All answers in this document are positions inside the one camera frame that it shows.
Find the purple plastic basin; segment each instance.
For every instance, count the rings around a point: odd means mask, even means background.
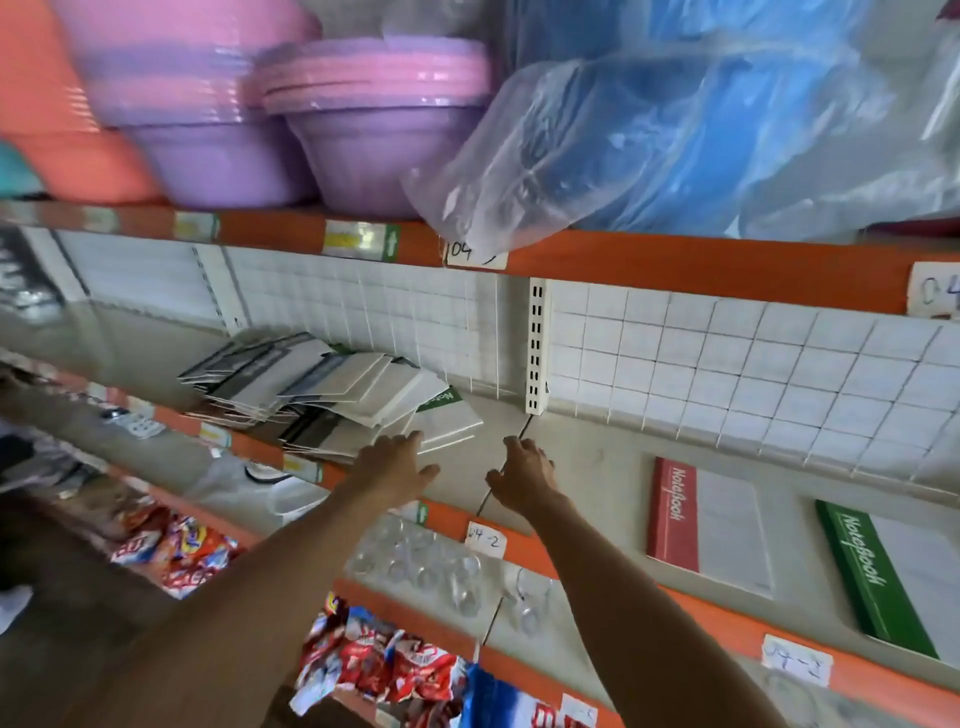
[[[324,203],[360,217],[419,217],[400,179],[453,158],[484,109],[345,109],[287,116]]]
[[[282,119],[123,131],[178,205],[274,207],[317,197],[303,151]]]

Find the white wire mesh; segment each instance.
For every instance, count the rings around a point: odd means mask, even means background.
[[[226,250],[252,326],[393,352],[470,391],[522,390],[527,279]]]
[[[223,325],[191,246],[92,232],[59,231],[59,236],[92,300],[201,326]]]
[[[550,408],[960,493],[960,326],[553,282]]]

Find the plastic packaging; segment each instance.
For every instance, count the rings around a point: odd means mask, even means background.
[[[960,208],[960,23],[938,21],[925,47],[926,57],[901,64],[888,112],[822,135],[751,188],[729,234],[824,239]]]
[[[461,153],[404,189],[483,254],[569,225],[724,234],[750,185],[884,97],[845,44],[864,7],[513,3],[519,70]]]

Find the stacked plastic bowls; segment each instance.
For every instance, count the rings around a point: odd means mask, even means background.
[[[401,179],[453,158],[493,94],[482,43],[429,36],[280,48],[257,79],[267,112],[300,139],[327,208],[392,219],[417,217]]]
[[[0,0],[0,49],[0,136],[51,195],[105,205],[162,197],[135,147],[90,113],[45,0]]]
[[[260,54],[323,34],[294,0],[53,3],[97,118],[136,143],[172,201],[264,207],[316,198],[297,140],[252,86]]]

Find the notebook pile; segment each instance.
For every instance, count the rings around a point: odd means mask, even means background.
[[[191,416],[233,429],[286,423],[285,449],[331,459],[414,430],[423,432],[421,452],[444,448],[483,423],[453,387],[407,359],[309,333],[232,342],[179,379],[204,393]]]

